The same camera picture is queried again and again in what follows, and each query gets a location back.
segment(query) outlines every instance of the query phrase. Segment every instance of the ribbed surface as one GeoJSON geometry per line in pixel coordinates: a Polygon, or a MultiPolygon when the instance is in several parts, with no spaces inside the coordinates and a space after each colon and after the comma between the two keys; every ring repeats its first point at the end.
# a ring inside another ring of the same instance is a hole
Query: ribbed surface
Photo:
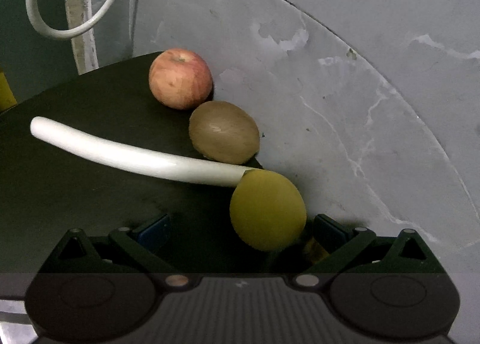
{"type": "MultiPolygon", "coordinates": [[[[40,339],[38,344],[50,343],[40,339]]],[[[204,278],[169,294],[140,329],[112,344],[386,344],[335,319],[320,296],[281,278],[204,278]]],[[[451,344],[447,338],[421,344],[451,344]]]]}

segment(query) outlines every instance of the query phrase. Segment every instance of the black table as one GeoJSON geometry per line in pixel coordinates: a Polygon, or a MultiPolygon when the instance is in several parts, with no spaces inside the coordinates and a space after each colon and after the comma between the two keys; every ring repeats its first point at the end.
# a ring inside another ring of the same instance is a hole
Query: black table
{"type": "Polygon", "coordinates": [[[36,272],[70,228],[106,235],[160,213],[170,215],[172,236],[159,256],[177,269],[261,270],[268,254],[243,243],[231,226],[232,188],[132,174],[30,135],[32,118],[43,116],[112,141],[202,158],[188,136],[190,112],[164,107],[150,93],[157,55],[89,72],[0,116],[0,272],[36,272]]]}

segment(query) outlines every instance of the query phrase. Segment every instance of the white pipe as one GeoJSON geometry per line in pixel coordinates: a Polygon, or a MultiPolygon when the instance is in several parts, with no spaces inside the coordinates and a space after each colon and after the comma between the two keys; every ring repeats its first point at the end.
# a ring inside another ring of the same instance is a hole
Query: white pipe
{"type": "Polygon", "coordinates": [[[97,22],[106,14],[115,0],[106,0],[98,12],[87,20],[85,23],[78,27],[71,28],[69,30],[55,30],[49,27],[42,19],[38,10],[37,0],[25,0],[27,9],[28,20],[32,24],[33,28],[40,34],[54,39],[72,39],[76,36],[89,31],[97,22]]]}
{"type": "Polygon", "coordinates": [[[39,116],[32,119],[30,132],[42,141],[87,160],[160,179],[236,187],[244,172],[252,169],[124,145],[39,116]]]}

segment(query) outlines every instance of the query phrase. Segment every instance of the kiwi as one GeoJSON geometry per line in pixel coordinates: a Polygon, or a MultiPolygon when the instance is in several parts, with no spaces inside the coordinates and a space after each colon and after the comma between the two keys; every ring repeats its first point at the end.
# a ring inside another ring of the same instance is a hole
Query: kiwi
{"type": "Polygon", "coordinates": [[[205,157],[228,164],[244,164],[260,149],[255,121],[227,101],[207,101],[190,117],[193,147],[205,157]]]}

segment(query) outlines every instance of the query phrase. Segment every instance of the apple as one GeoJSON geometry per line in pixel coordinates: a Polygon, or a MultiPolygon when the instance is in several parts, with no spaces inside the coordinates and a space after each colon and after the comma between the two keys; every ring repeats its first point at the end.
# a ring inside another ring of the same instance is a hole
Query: apple
{"type": "Polygon", "coordinates": [[[148,74],[153,96],[176,110],[193,109],[208,98],[213,79],[206,62],[182,48],[164,51],[153,61],[148,74]]]}

